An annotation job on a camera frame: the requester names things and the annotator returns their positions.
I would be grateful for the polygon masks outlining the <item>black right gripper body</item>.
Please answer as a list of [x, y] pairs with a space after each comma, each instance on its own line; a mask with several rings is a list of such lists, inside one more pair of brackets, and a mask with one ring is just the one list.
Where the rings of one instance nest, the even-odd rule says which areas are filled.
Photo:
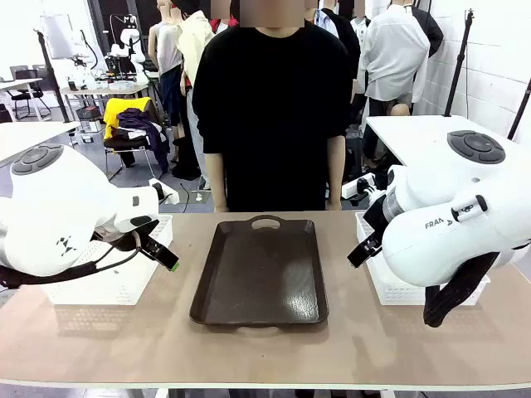
[[363, 219], [373, 229], [373, 232], [368, 235], [368, 239], [381, 240], [384, 231], [393, 218], [392, 203], [387, 199], [387, 194], [383, 194], [368, 208], [363, 216]]

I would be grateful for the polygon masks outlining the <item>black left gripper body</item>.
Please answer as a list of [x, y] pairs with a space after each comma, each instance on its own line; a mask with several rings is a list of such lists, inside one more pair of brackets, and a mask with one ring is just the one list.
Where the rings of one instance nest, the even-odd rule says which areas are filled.
[[150, 235], [142, 231], [132, 231], [120, 236], [113, 236], [105, 238], [103, 242], [110, 244], [118, 251], [128, 252], [140, 248], [146, 250], [148, 253], [158, 253], [162, 249], [162, 245], [153, 239]]

